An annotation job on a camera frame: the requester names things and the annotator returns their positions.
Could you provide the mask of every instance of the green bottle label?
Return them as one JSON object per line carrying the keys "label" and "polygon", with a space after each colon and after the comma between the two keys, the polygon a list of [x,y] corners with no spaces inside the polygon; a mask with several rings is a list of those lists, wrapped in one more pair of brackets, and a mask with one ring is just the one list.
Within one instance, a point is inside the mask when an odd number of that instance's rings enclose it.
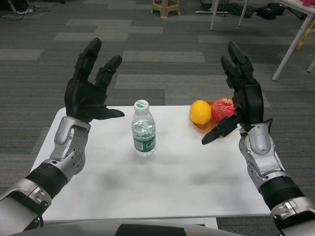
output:
{"label": "green bottle label", "polygon": [[149,152],[156,146],[156,136],[154,135],[149,140],[139,140],[133,137],[134,147],[140,152]]}

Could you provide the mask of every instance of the apple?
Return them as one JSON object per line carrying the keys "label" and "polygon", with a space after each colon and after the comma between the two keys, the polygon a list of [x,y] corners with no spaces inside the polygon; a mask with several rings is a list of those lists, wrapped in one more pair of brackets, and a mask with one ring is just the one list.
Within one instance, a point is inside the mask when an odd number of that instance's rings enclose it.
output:
{"label": "apple", "polygon": [[224,117],[231,117],[234,115],[233,101],[227,97],[221,97],[212,104],[211,113],[216,122],[219,122]]}

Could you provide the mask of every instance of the plastic water bottle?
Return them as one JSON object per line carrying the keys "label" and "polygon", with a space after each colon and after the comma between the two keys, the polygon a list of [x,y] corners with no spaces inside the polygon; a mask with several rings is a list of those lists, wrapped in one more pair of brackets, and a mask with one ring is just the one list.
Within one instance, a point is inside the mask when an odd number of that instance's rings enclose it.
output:
{"label": "plastic water bottle", "polygon": [[146,100],[136,101],[134,111],[131,124],[134,147],[140,156],[147,157],[156,148],[156,124]]}

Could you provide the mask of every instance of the white table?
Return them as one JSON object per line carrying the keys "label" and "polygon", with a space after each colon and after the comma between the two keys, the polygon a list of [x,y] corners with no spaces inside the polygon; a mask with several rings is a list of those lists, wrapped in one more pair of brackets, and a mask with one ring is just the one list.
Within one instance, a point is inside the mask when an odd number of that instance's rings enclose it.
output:
{"label": "white table", "polygon": [[[134,153],[134,108],[125,117],[93,120],[81,173],[55,197],[45,220],[157,219],[269,215],[238,147],[235,130],[203,146],[190,106],[151,106],[157,125],[152,158]],[[65,108],[58,111],[33,168],[49,158]]]}
{"label": "white table", "polygon": [[[211,21],[211,25],[210,25],[210,30],[213,30],[214,24],[215,24],[215,17],[216,17],[216,12],[218,9],[218,4],[219,4],[220,0],[213,0],[213,15],[212,15],[212,21]],[[238,26],[241,26],[242,23],[242,19],[244,17],[246,8],[247,8],[247,4],[248,4],[249,0],[245,0],[244,2],[244,7],[243,7],[243,11],[241,14],[241,18],[240,21],[238,23]],[[284,68],[286,62],[289,60],[293,50],[295,49],[296,45],[299,43],[299,41],[301,40],[301,38],[303,37],[304,33],[306,32],[307,28],[310,26],[314,16],[315,16],[315,8],[314,5],[311,6],[303,6],[302,5],[302,1],[300,0],[275,0],[283,5],[289,6],[295,10],[298,10],[300,12],[303,12],[305,14],[307,14],[307,17],[304,21],[304,23],[302,24],[301,28],[299,29],[297,35],[295,36],[293,42],[291,43],[288,51],[286,52],[283,60],[281,61],[276,73],[274,74],[274,76],[272,77],[273,81],[276,81],[278,76],[280,75],[282,69]]]}

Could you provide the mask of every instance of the white bottle cap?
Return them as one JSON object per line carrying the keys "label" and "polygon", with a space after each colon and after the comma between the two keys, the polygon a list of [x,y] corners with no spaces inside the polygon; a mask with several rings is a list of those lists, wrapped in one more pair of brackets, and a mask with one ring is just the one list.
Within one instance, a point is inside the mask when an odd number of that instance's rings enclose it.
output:
{"label": "white bottle cap", "polygon": [[146,100],[138,100],[134,103],[134,111],[138,116],[145,116],[149,113],[149,103]]}

